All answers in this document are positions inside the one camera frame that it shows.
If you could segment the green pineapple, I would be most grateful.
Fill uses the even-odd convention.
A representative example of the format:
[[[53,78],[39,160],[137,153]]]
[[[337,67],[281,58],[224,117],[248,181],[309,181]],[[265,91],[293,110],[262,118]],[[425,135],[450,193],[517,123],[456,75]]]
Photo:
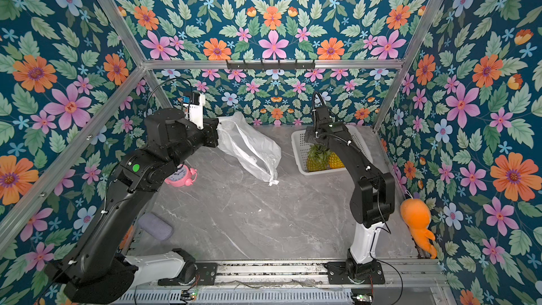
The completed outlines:
[[[330,154],[331,152],[325,146],[312,144],[306,160],[307,171],[320,172],[328,170]]]

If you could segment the yellow pineapple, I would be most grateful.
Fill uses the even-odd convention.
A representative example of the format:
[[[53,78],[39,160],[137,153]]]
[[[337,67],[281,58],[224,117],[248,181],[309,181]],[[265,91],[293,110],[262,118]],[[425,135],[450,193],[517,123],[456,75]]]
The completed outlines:
[[[344,163],[341,161],[341,159],[336,153],[331,152],[328,156],[328,166],[330,169],[340,169],[344,168]]]

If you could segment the white plastic bag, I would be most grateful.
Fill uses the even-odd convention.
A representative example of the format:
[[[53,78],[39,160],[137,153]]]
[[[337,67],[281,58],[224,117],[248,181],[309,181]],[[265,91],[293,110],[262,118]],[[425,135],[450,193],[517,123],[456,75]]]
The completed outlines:
[[[235,157],[256,179],[278,185],[277,169],[282,159],[279,145],[249,125],[240,112],[218,120],[218,148]]]

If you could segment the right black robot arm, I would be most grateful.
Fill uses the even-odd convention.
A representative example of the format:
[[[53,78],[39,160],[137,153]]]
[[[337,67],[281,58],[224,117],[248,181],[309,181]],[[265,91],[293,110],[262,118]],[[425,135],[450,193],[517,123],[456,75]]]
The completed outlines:
[[[357,225],[345,272],[351,281],[363,282],[381,267],[375,250],[380,234],[390,231],[387,221],[395,212],[395,180],[391,173],[374,166],[355,144],[346,124],[331,119],[327,107],[314,107],[312,113],[313,125],[307,128],[305,140],[336,154],[354,183],[349,207]]]

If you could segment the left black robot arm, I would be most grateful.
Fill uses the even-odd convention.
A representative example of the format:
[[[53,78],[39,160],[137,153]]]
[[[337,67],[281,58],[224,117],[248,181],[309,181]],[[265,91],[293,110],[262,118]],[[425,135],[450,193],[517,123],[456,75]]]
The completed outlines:
[[[130,289],[158,280],[189,285],[196,261],[183,249],[153,256],[124,256],[118,248],[138,215],[199,148],[218,145],[217,118],[198,126],[182,110],[167,108],[145,118],[147,143],[125,155],[112,175],[100,210],[72,250],[45,273],[64,285],[73,303],[111,304]]]

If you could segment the white perforated plastic basket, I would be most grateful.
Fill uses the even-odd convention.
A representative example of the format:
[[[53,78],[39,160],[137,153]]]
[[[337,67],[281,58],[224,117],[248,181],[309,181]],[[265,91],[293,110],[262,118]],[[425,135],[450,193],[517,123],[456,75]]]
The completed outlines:
[[[356,144],[356,146],[361,150],[361,152],[366,156],[366,158],[369,160],[370,163],[373,163],[373,158],[371,155],[370,150],[368,149],[368,146],[366,145],[365,140],[363,139],[362,135],[360,134],[357,127],[353,125],[347,125],[348,131],[351,135],[352,140]],[[292,148],[294,151],[294,157],[296,161],[296,165],[299,169],[299,172],[302,175],[305,176],[314,176],[314,175],[324,175],[324,174],[334,174],[338,172],[346,172],[347,169],[337,168],[337,169],[325,169],[325,170],[319,170],[319,171],[309,171],[309,166],[307,164],[308,158],[309,158],[309,151],[311,149],[312,144],[307,143],[305,139],[305,130],[299,130],[292,133],[291,139],[292,139]]]

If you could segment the pink alarm clock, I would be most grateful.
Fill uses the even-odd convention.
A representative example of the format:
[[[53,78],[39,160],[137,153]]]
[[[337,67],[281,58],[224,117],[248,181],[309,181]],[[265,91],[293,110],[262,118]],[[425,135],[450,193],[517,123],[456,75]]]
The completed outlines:
[[[174,187],[192,186],[198,177],[198,172],[195,168],[182,164],[178,170],[165,179],[165,183]]]

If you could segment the grey purple sponge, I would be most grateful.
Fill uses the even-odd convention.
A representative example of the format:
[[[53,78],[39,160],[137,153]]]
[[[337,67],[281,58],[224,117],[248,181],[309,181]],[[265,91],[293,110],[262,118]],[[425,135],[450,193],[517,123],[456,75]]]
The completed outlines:
[[[169,239],[174,231],[171,225],[167,224],[154,213],[146,213],[142,215],[138,220],[138,224],[143,231],[158,241],[165,241]]]

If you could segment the orange plush toy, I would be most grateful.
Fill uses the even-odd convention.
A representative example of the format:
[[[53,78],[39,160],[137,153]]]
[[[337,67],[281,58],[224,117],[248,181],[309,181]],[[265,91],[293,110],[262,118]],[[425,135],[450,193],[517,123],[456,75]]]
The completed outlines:
[[[433,245],[436,236],[429,230],[431,223],[429,207],[421,199],[407,199],[402,202],[399,211],[416,245],[430,254],[431,259],[437,258],[438,252]]]

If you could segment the black hook rail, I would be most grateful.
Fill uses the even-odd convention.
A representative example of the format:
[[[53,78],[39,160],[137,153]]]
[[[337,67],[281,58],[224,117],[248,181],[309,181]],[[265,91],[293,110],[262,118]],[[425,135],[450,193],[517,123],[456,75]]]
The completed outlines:
[[[315,61],[299,60],[277,60],[277,61],[226,61],[229,70],[254,70],[266,71],[278,69],[284,71],[312,70],[316,68]]]

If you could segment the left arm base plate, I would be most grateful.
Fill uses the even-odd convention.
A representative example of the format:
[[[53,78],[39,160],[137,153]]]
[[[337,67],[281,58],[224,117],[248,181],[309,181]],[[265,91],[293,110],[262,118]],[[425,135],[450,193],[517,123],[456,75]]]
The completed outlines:
[[[216,263],[188,263],[175,278],[158,280],[159,286],[209,286],[214,285],[217,277]]]

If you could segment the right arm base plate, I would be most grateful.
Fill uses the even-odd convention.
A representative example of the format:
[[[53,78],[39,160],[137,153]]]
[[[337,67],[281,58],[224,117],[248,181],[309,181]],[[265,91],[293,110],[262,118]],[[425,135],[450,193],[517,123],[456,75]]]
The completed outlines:
[[[382,265],[373,260],[366,264],[356,264],[352,260],[328,262],[324,265],[328,282],[331,285],[384,285],[385,276]]]

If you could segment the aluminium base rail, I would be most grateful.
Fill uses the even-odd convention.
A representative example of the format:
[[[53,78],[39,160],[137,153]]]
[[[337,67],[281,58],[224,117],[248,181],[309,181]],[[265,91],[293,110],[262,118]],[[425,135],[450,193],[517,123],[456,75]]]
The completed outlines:
[[[150,282],[131,289],[179,289],[191,296],[202,289],[321,289],[351,292],[352,304],[456,304],[453,292],[434,260],[379,258],[384,285],[331,285],[324,265],[339,262],[313,260],[199,261],[216,263],[217,277],[209,286],[159,286]]]

